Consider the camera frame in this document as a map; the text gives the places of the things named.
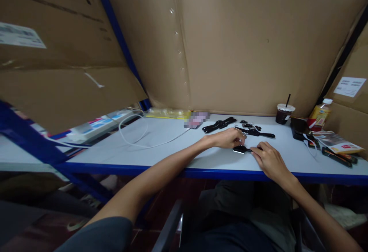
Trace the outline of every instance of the person's right hand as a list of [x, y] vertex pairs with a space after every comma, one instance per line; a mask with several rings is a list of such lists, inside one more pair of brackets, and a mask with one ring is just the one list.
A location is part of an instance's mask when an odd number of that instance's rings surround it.
[[292, 185], [297, 180], [286, 167], [280, 153], [268, 142], [260, 142], [256, 148], [251, 147], [250, 149], [265, 175], [282, 188]]

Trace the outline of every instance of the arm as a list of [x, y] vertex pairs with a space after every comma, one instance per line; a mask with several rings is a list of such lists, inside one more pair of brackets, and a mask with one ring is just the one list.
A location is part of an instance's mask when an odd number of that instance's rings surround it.
[[233, 148], [243, 145], [244, 140], [245, 136], [235, 128], [204, 136], [131, 180], [86, 225], [114, 216], [126, 217], [134, 223], [150, 197], [174, 179], [198, 154], [211, 147]]
[[288, 170], [280, 153], [268, 142], [250, 148], [265, 175], [284, 189], [307, 213], [328, 251], [363, 251], [351, 235], [327, 213]]

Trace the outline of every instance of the cup lid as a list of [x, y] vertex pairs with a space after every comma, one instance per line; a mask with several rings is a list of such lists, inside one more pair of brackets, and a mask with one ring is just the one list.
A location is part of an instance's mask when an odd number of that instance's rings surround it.
[[289, 112], [295, 111], [295, 107], [290, 104], [288, 104], [287, 107], [286, 107], [286, 104], [278, 104], [277, 109], [282, 110], [282, 111], [289, 111]]

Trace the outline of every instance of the hand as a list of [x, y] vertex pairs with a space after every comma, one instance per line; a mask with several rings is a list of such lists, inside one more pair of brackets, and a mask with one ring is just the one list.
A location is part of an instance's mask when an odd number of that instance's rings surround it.
[[283, 189], [292, 186], [297, 181], [286, 167], [280, 153], [268, 142], [260, 142], [256, 148], [251, 147], [250, 149], [264, 174]]
[[245, 138], [246, 136], [239, 129], [232, 127], [216, 134], [206, 135], [204, 140], [211, 147], [234, 148], [244, 145]]

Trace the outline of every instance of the power strip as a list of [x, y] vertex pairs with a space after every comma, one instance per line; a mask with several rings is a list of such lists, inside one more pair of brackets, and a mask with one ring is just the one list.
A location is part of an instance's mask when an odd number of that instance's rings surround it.
[[108, 131], [109, 129], [117, 127], [120, 121], [122, 121], [123, 119], [133, 114], [134, 113], [131, 110], [122, 110], [122, 111], [119, 111], [119, 113], [113, 117], [109, 115], [111, 119], [110, 118], [102, 119], [102, 120], [98, 120], [90, 124], [92, 129], [88, 129], [87, 131], [83, 133], [71, 132], [71, 133], [68, 133], [66, 136], [68, 136], [69, 139], [71, 139], [74, 142], [87, 141], [91, 139], [93, 136], [96, 136], [97, 134], [100, 134], [103, 131]]

